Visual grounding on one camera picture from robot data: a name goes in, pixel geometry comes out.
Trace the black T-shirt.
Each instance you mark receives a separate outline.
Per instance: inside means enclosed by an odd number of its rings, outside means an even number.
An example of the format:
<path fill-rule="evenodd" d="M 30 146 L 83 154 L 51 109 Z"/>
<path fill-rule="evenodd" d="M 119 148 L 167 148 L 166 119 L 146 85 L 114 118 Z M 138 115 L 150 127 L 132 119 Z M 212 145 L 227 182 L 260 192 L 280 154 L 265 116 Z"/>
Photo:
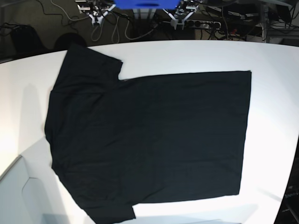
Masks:
<path fill-rule="evenodd" d="M 52 169 L 97 224 L 139 203 L 238 195 L 251 72 L 119 80 L 122 62 L 72 45 L 50 93 Z"/>

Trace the blue plastic box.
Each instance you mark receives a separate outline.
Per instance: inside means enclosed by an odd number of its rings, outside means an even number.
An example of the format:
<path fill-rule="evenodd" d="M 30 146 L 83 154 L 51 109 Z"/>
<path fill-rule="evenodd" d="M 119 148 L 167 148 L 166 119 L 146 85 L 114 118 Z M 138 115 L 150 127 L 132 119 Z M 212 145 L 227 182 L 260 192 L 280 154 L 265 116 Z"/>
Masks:
<path fill-rule="evenodd" d="M 180 0 L 115 0 L 119 9 L 174 9 Z"/>

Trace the black power strip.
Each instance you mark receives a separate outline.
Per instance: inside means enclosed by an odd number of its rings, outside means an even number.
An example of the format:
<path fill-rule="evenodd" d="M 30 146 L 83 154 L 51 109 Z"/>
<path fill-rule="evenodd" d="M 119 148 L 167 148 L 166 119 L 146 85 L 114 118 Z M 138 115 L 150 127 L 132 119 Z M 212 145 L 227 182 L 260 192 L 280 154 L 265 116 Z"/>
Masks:
<path fill-rule="evenodd" d="M 175 21 L 163 21 L 163 23 L 169 23 L 171 26 L 176 28 L 194 28 L 194 29 L 213 29 L 220 30 L 221 23 L 218 21 L 203 21 L 203 20 L 186 20 L 184 22 Z"/>

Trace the grey panel bottom left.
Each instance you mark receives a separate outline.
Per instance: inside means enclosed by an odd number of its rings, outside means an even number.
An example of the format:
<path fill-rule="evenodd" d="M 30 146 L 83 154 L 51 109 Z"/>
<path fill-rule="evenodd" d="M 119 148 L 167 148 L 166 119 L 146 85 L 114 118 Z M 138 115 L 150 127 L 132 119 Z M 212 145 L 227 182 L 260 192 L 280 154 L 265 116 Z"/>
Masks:
<path fill-rule="evenodd" d="M 2 224 L 68 224 L 65 214 L 55 213 L 43 182 L 30 177 L 22 156 L 0 176 Z"/>

